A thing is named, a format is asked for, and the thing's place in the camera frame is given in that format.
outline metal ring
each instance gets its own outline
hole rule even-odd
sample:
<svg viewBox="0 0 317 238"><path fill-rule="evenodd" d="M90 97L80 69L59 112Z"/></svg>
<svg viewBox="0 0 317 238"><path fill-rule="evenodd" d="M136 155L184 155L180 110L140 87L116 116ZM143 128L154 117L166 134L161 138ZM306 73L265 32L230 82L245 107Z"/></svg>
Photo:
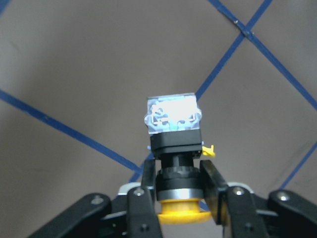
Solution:
<svg viewBox="0 0 317 238"><path fill-rule="evenodd" d="M163 190L157 193L157 200L204 198L204 193L197 188L180 188Z"/></svg>

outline blue tape line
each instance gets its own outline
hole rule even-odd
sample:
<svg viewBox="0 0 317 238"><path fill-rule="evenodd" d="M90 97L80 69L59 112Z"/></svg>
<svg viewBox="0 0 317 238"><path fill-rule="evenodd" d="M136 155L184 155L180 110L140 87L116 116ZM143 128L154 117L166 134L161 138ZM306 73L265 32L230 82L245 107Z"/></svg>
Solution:
<svg viewBox="0 0 317 238"><path fill-rule="evenodd" d="M0 15L3 13L9 2L10 0L0 0Z"/></svg>
<svg viewBox="0 0 317 238"><path fill-rule="evenodd" d="M250 35L248 39L258 48L258 50L277 68L280 73L302 94L312 107L317 110L317 101L302 86L302 84L282 65L282 63L265 47L265 45L255 36Z"/></svg>
<svg viewBox="0 0 317 238"><path fill-rule="evenodd" d="M206 92L208 87L211 85L211 83L214 81L216 76L220 73L222 68L225 66L227 61L231 58L233 53L236 51L236 49L239 47L241 42L243 41L244 36L243 34L239 34L239 36L234 40L230 48L227 50L227 52L224 54L224 56L221 58L221 60L218 62L216 67L212 70L210 75L207 77L207 79L203 82L203 84L200 86L200 88L196 92L196 98L197 101L200 100L202 95Z"/></svg>
<svg viewBox="0 0 317 238"><path fill-rule="evenodd" d="M200 88L196 92L197 100L199 100L202 97L202 95L205 93L205 91L208 89L208 87L214 81L216 76L219 74L219 72L225 66L227 61L231 58L233 53L236 51L236 49L242 43L244 36L249 33L249 31L245 30L246 27L221 2L219 2L218 0L209 0L209 2L214 7L216 7L222 14L224 14L230 20L232 20L233 22L238 21L236 25L243 27L244 32L239 34L239 36L235 39L235 41L232 43L230 48L227 50L227 52L224 54L224 56L221 58L221 60L218 62L218 64L215 66L215 68L212 70L210 75L207 77L207 79L200 86ZM247 29L251 29L256 24L256 22L263 15L263 13L266 11L266 9L268 8L268 6L270 5L271 2L272 2L272 0L265 0L261 4L261 6L258 8L258 10L255 12L255 14L251 17L250 21L248 22Z"/></svg>
<svg viewBox="0 0 317 238"><path fill-rule="evenodd" d="M153 160L154 159L154 155L152 153L148 154L148 156L146 157L145 160ZM141 170L143 171L144 168L144 162L141 164L140 166ZM139 177L141 176L141 174L138 173L134 173L134 175L132 175L132 177L129 179L129 182L135 182L139 179Z"/></svg>
<svg viewBox="0 0 317 238"><path fill-rule="evenodd" d="M313 154L313 152L317 148L317 142L312 146L312 148L308 151L308 153L304 156L304 158L299 162L299 164L295 167L293 172L287 177L284 183L279 187L279 189L284 189L288 183L292 180L292 178L298 173L299 169L304 165L304 163L309 159L309 157Z"/></svg>
<svg viewBox="0 0 317 238"><path fill-rule="evenodd" d="M317 110L317 101L310 93L301 85L301 83L282 65L282 63L265 47L265 45L251 32L251 28L268 8L272 0L265 0L248 24L245 26L232 12L230 12L220 1L209 0L209 2L217 8L219 12L232 21L257 48L258 50L277 68L280 73L302 94L302 96Z"/></svg>
<svg viewBox="0 0 317 238"><path fill-rule="evenodd" d="M132 163L131 161L127 160L126 158L122 157L121 155L117 154L113 150L101 145L100 143L94 141L93 139L83 135L82 133L64 125L63 123L49 117L48 115L40 112L39 110L27 105L26 103L18 100L17 98L9 95L8 93L2 91L0 89L0 99L9 103L10 105L26 112L28 115L33 116L34 118L44 122L47 125L73 137L74 139L88 145L89 147L99 151L100 153L108 156L109 158L117 161L118 163L122 164L123 166L135 171L138 174L142 174L142 169L139 168L136 164Z"/></svg>

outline illuminated push button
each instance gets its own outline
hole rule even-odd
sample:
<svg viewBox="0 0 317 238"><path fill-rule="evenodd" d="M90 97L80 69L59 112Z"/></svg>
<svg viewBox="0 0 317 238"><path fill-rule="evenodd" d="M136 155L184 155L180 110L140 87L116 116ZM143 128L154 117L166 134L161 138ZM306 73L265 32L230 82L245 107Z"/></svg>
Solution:
<svg viewBox="0 0 317 238"><path fill-rule="evenodd" d="M194 93L148 98L144 122L149 134L199 129L202 111Z"/></svg>

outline gray background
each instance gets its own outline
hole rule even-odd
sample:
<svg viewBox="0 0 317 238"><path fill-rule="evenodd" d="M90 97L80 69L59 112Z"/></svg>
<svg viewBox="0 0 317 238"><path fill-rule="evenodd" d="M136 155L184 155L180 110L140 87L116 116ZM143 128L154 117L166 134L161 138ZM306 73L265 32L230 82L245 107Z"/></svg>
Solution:
<svg viewBox="0 0 317 238"><path fill-rule="evenodd" d="M262 1L222 1L244 24ZM253 31L317 98L317 2L274 1ZM0 89L140 165L148 96L196 92L240 31L206 0L13 0L0 18ZM199 101L227 181L266 197L315 144L316 110L244 40ZM0 237L24 238L133 172L0 101ZM317 203L317 152L287 186ZM212 221L165 237L221 237Z"/></svg>

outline yellow clip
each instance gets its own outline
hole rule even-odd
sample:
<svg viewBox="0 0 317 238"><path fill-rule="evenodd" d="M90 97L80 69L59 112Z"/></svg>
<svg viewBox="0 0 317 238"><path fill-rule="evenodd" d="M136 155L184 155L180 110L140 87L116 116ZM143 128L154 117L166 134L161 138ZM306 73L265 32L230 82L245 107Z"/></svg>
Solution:
<svg viewBox="0 0 317 238"><path fill-rule="evenodd" d="M213 145L211 145L211 148L203 146L203 155L214 158L216 156L216 154L214 153L213 148L214 148Z"/></svg>

